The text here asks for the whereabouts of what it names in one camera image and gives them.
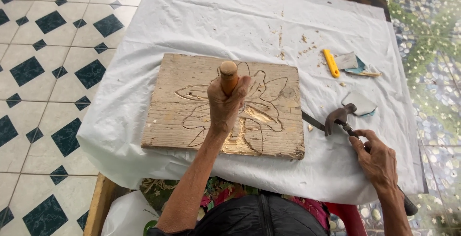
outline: metal blade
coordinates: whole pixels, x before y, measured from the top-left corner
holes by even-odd
[[[325,126],[321,124],[319,121],[315,120],[312,116],[306,114],[304,111],[301,110],[303,113],[303,120],[310,123],[312,126],[316,127],[317,129],[325,132]]]

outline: person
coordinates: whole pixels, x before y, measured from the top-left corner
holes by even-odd
[[[166,203],[157,226],[147,231],[148,236],[329,235],[329,223],[319,218],[322,212],[329,217],[327,209],[316,208],[315,212],[306,210],[300,205],[304,201],[298,204],[264,191],[259,195],[249,194],[223,201],[208,210],[197,222],[200,202],[216,156],[234,126],[250,83],[249,76],[239,77],[232,95],[227,97],[219,77],[211,82],[207,90],[210,129],[195,159]],[[404,196],[397,188],[395,151],[384,145],[371,130],[355,132],[366,137],[368,141],[365,145],[371,148],[367,153],[359,139],[349,137],[360,166],[381,202],[384,234],[412,235],[405,214]]]

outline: hand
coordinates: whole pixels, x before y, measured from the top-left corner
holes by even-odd
[[[239,108],[243,107],[250,81],[250,76],[238,77],[237,85],[230,97],[224,94],[221,77],[211,82],[206,91],[210,103],[210,130],[229,134],[234,127]]]
[[[359,163],[366,177],[376,189],[378,196],[389,190],[397,189],[397,160],[395,150],[386,146],[371,130],[356,130],[359,136],[367,138],[365,145],[356,137],[350,136],[349,141],[359,156]]]

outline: zipper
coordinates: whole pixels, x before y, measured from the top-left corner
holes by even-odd
[[[259,195],[258,205],[260,210],[263,235],[273,236],[274,227],[272,224],[271,211],[269,210],[269,201],[265,195]]]

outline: hammer head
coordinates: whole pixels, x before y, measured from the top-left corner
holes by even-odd
[[[344,124],[347,122],[347,115],[355,112],[357,107],[353,103],[348,103],[343,108],[338,108],[332,111],[325,121],[325,136],[331,135],[333,132],[333,123]]]

